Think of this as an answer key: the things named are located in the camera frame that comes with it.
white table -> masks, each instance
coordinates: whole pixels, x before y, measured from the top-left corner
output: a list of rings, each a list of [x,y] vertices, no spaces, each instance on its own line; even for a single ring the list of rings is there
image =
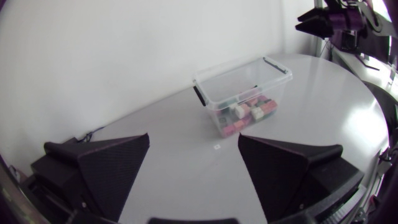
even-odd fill
[[[388,92],[398,101],[398,75],[396,75],[394,82],[390,84],[391,69],[388,65],[376,60],[375,58],[371,58],[369,63],[371,63],[372,66],[380,69],[377,71],[364,66],[362,62],[360,62],[353,54],[342,52],[336,48],[333,48],[333,55],[340,58],[359,79],[375,84],[376,86]]]
[[[372,93],[326,60],[271,58],[290,68],[294,78],[278,111],[242,133],[302,144],[341,144],[343,158],[366,173],[367,185],[377,152],[388,145],[387,126]],[[151,217],[266,222],[239,153],[238,134],[221,138],[192,88],[110,124],[93,141],[146,132],[150,148],[119,222],[145,223]]]

white wall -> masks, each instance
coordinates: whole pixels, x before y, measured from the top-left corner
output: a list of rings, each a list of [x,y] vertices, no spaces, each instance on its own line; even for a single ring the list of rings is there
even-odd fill
[[[8,0],[0,12],[0,153],[30,174],[45,141],[81,137],[252,53],[310,53],[312,0]]]

plastic storage box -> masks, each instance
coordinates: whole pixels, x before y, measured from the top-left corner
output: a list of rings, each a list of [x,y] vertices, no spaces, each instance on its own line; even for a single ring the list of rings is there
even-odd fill
[[[269,57],[246,57],[194,74],[195,91],[223,137],[277,111],[292,72]]]

metal pole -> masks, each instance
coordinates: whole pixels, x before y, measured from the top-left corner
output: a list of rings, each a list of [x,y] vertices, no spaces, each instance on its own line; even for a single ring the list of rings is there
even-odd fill
[[[313,1],[315,7],[323,7],[322,0]],[[314,56],[321,57],[322,39],[320,37],[315,37],[315,53]]]

white block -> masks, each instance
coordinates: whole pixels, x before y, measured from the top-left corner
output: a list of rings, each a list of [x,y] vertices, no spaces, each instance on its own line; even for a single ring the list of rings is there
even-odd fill
[[[242,119],[246,116],[245,111],[242,106],[235,107],[235,114],[239,119]]]
[[[235,108],[238,106],[237,103],[233,103],[229,105],[230,110],[235,110]]]
[[[262,111],[261,108],[254,108],[251,110],[251,114],[253,115],[253,118],[257,121],[261,119],[264,116],[264,112]]]

